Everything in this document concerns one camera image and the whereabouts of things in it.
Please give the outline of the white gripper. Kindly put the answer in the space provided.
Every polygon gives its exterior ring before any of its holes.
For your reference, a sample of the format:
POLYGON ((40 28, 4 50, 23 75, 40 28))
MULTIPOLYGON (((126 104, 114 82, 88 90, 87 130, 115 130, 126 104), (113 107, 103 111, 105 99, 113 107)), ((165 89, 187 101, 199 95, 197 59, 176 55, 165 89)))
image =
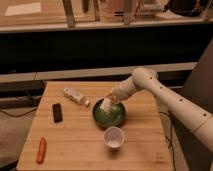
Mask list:
POLYGON ((112 89, 112 93, 114 95, 108 95, 107 99, 109 99, 112 104, 118 104, 119 100, 120 101, 127 100, 137 91, 138 91, 137 86, 134 84, 133 79, 129 77, 128 79, 123 80, 119 84, 117 84, 112 89))

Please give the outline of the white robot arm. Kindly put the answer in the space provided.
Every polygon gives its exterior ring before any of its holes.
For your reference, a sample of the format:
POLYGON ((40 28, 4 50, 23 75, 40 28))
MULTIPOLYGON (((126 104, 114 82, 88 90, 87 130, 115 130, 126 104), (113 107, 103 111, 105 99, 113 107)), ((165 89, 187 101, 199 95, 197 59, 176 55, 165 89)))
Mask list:
POLYGON ((160 99, 174 116, 213 152, 213 114, 164 86, 152 69, 136 68, 128 79, 113 87, 104 98, 104 109, 108 111, 113 104, 127 100, 143 89, 160 99))

